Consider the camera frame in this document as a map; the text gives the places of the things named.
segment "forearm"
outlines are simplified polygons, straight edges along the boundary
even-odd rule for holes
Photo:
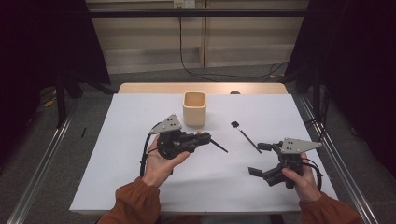
[[[361,217],[356,211],[323,192],[316,202],[300,202],[300,207],[304,224],[361,224]]]
[[[160,214],[160,190],[138,177],[116,191],[116,204],[98,224],[155,223]]]

